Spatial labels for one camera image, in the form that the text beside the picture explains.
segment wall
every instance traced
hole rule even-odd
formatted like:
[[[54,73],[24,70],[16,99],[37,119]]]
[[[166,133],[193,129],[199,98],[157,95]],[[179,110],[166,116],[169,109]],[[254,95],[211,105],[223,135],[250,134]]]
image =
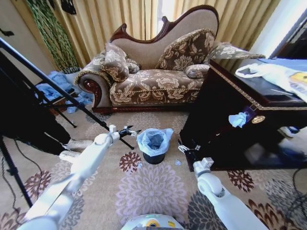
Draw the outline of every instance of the wall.
[[[7,37],[0,33],[0,37],[41,69],[45,74],[48,74],[50,71],[55,69],[45,53],[40,49],[32,33],[9,0],[1,1],[0,28],[4,31],[12,31],[15,34],[14,36]],[[41,81],[38,76],[33,74],[11,55],[6,53],[6,51],[3,49],[1,49],[1,51],[33,84],[37,84]]]
[[[281,0],[250,51],[269,58],[306,8],[307,0]]]

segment trash can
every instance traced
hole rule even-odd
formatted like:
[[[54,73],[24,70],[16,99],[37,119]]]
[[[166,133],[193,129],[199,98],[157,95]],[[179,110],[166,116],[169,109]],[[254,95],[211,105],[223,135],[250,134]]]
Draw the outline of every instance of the trash can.
[[[148,163],[159,164],[164,160],[172,134],[171,128],[162,130],[149,128],[138,135],[139,148]]]

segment floral upholstery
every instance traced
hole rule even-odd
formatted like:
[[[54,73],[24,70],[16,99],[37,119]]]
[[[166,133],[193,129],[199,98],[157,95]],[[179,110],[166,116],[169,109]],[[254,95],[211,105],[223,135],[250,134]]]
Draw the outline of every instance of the floral upholstery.
[[[111,87],[113,82],[114,82],[111,75],[108,74],[107,67],[105,66],[105,52],[104,51],[101,52],[100,54],[98,54],[96,57],[94,57],[92,59],[92,61],[90,63],[88,63],[80,71],[80,73],[74,79],[74,84],[77,85],[80,77],[82,77],[83,75],[85,75],[87,73],[96,74],[96,75],[102,77],[104,80],[106,80],[109,87]]]
[[[127,58],[129,73],[136,74],[140,70],[140,65],[133,59]]]
[[[191,65],[186,67],[185,73],[189,78],[204,78],[210,66],[206,64]]]
[[[195,101],[203,79],[191,79],[182,71],[148,69],[129,74],[110,89],[113,104],[165,104]]]
[[[199,29],[181,36],[168,45],[156,69],[183,71],[190,65],[202,63],[209,54],[215,35],[208,29]]]
[[[108,74],[114,81],[122,82],[127,79],[129,69],[126,62],[126,53],[116,45],[106,43],[105,66]]]
[[[209,54],[210,59],[247,59],[265,58],[262,54],[253,54],[239,49],[228,42],[219,43]]]

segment white plastic bag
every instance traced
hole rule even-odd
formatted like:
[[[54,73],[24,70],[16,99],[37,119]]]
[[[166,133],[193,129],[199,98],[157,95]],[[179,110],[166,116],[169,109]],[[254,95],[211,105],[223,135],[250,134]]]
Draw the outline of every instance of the white plastic bag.
[[[245,69],[249,69],[252,74],[241,73]],[[258,65],[254,63],[238,68],[236,75],[242,78],[263,77],[268,82],[296,94],[307,102],[307,72],[301,72],[275,64]]]
[[[171,128],[162,130],[149,128],[138,135],[137,142],[142,152],[151,157],[158,156],[168,151],[172,134]]]

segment patterned rug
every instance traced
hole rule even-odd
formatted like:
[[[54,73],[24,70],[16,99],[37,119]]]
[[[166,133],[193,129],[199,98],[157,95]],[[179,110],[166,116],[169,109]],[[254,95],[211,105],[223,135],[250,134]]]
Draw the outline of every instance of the patterned rug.
[[[187,113],[181,112],[99,115],[101,120],[108,125],[117,125],[118,129],[127,124],[142,130],[151,127],[172,128],[174,134],[169,151],[162,163],[150,165],[138,149],[136,138],[125,138],[136,147],[135,150],[128,149],[121,142],[114,144],[98,170],[79,190],[60,229],[120,229],[131,217],[148,213],[173,216],[186,229],[225,229],[208,199],[198,191],[196,178],[189,172],[184,154],[177,150],[178,134],[187,116]],[[93,139],[99,133],[106,133],[106,130],[81,111],[68,117],[77,128],[71,127],[60,116],[57,120],[73,138]],[[302,149],[307,149],[304,142],[306,136],[307,130],[303,130],[293,142]],[[38,169],[18,153],[11,140],[5,139],[5,142],[33,201],[37,199],[37,191],[41,194],[52,182],[64,178],[70,172],[71,165],[68,162],[20,143],[22,151],[43,169],[42,183],[38,188]],[[176,165],[176,161],[180,161],[181,165]],[[213,174],[269,229],[284,230],[285,224],[289,230],[307,229],[307,222],[300,208],[296,208],[291,219],[285,221],[292,202],[298,196],[292,183],[293,172],[294,170],[219,171]],[[300,195],[307,192],[306,176],[306,170],[297,175],[296,183]],[[27,211],[27,205],[15,181],[8,174],[6,177],[16,192],[17,210],[12,209],[12,195],[1,179],[0,230],[16,229],[19,226],[16,218],[21,221]]]

